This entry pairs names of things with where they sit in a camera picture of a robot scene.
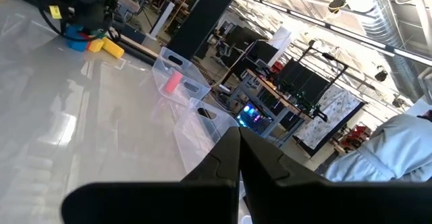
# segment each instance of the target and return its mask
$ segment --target workbench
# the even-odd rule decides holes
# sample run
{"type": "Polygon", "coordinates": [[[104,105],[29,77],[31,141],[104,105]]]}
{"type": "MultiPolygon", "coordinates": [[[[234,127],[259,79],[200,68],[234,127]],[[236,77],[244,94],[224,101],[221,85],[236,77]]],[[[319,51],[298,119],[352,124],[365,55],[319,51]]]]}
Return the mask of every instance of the workbench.
{"type": "Polygon", "coordinates": [[[270,125],[264,130],[264,132],[261,134],[261,137],[268,138],[270,136],[270,133],[277,127],[277,125],[280,123],[280,121],[289,113],[292,112],[293,114],[297,115],[300,119],[295,123],[295,125],[290,129],[289,132],[286,134],[286,138],[291,137],[294,132],[304,123],[309,122],[312,120],[312,118],[307,114],[301,111],[298,107],[293,105],[285,95],[278,92],[274,85],[272,83],[260,78],[258,75],[256,75],[252,70],[247,69],[246,70],[247,75],[243,79],[243,81],[238,85],[238,87],[233,91],[231,96],[229,97],[228,102],[234,102],[235,99],[240,95],[240,93],[244,93],[249,100],[251,100],[256,106],[260,107],[267,115],[269,115],[273,121],[270,123],[270,125]],[[248,86],[248,83],[251,80],[256,80],[265,90],[270,92],[277,100],[279,100],[280,103],[284,106],[284,108],[275,115],[260,99],[257,95],[251,91],[250,87],[248,86]]]}
{"type": "MultiPolygon", "coordinates": [[[[92,182],[186,176],[179,112],[150,65],[71,50],[22,0],[0,0],[0,13],[2,222],[63,223],[63,198],[92,182]]],[[[241,201],[239,222],[247,213],[241,201]]]]}

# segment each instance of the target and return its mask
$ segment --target white lab coat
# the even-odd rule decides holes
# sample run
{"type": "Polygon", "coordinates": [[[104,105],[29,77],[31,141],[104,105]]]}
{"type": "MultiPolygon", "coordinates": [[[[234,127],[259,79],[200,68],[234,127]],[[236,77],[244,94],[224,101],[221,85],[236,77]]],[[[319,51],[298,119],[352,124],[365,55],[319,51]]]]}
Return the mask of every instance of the white lab coat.
{"type": "Polygon", "coordinates": [[[432,122],[397,115],[354,152],[335,160],[331,181],[427,181],[432,177],[432,122]]]}

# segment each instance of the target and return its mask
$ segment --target wooden desk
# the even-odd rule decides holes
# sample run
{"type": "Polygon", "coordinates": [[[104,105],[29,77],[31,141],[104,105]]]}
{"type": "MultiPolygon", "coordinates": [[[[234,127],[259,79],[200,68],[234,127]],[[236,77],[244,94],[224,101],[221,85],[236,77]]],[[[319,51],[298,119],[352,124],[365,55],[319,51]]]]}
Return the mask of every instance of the wooden desk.
{"type": "Polygon", "coordinates": [[[286,98],[285,95],[283,95],[282,93],[278,92],[276,90],[276,86],[274,86],[271,82],[266,81],[264,79],[259,78],[259,76],[257,76],[252,70],[247,69],[247,72],[254,78],[256,79],[259,84],[263,85],[263,88],[265,88],[267,91],[269,91],[276,99],[279,99],[279,101],[285,106],[287,107],[291,112],[297,114],[300,118],[304,119],[306,122],[309,122],[312,120],[311,117],[309,117],[309,115],[307,115],[306,113],[303,113],[298,107],[294,106],[292,103],[290,103],[288,101],[288,99],[286,98]]]}
{"type": "Polygon", "coordinates": [[[260,107],[264,113],[266,113],[268,116],[270,116],[273,121],[267,126],[267,128],[261,133],[261,137],[268,138],[270,140],[275,140],[275,138],[272,138],[270,134],[272,131],[279,125],[281,120],[289,113],[292,112],[293,114],[297,115],[299,120],[297,120],[296,123],[291,127],[291,129],[286,133],[286,138],[291,137],[294,132],[304,123],[309,122],[313,120],[309,115],[306,113],[303,113],[299,108],[294,106],[292,103],[290,103],[285,96],[283,96],[282,93],[279,93],[276,91],[274,85],[272,83],[263,80],[259,78],[252,70],[247,69],[247,75],[243,79],[243,81],[238,85],[238,87],[233,91],[231,96],[229,97],[228,102],[234,101],[240,93],[244,93],[250,101],[252,101],[256,106],[260,107]],[[275,115],[270,108],[268,108],[265,103],[263,103],[259,97],[257,97],[248,86],[248,82],[252,79],[257,80],[265,90],[269,91],[277,100],[279,100],[283,106],[285,106],[277,115],[275,115]]]}

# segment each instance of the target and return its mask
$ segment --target office chair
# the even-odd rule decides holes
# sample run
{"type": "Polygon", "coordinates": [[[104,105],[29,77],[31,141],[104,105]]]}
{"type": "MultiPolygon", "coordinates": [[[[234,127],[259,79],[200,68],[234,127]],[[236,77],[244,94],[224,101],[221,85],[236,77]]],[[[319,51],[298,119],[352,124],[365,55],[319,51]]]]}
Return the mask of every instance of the office chair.
{"type": "Polygon", "coordinates": [[[217,63],[223,65],[222,57],[229,57],[235,46],[235,43],[231,46],[229,46],[227,43],[223,43],[222,46],[219,47],[218,53],[216,53],[215,56],[211,56],[210,58],[215,59],[217,63]]]}

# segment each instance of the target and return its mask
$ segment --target clear plastic bin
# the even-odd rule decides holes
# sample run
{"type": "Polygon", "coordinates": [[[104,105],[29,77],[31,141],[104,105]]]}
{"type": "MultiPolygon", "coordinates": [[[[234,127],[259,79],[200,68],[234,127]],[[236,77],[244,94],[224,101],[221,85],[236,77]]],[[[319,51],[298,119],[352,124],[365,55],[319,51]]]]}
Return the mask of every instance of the clear plastic bin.
{"type": "Polygon", "coordinates": [[[159,92],[183,105],[188,105],[191,98],[203,99],[211,89],[195,65],[165,47],[161,49],[152,71],[159,92]],[[175,70],[182,73],[183,78],[172,93],[167,93],[164,86],[175,70]]]}
{"type": "Polygon", "coordinates": [[[216,142],[228,128],[238,124],[236,120],[222,110],[216,109],[198,99],[190,99],[188,108],[180,115],[174,135],[186,173],[190,173],[210,152],[216,142]],[[198,109],[205,109],[212,119],[199,114],[198,109]]]}

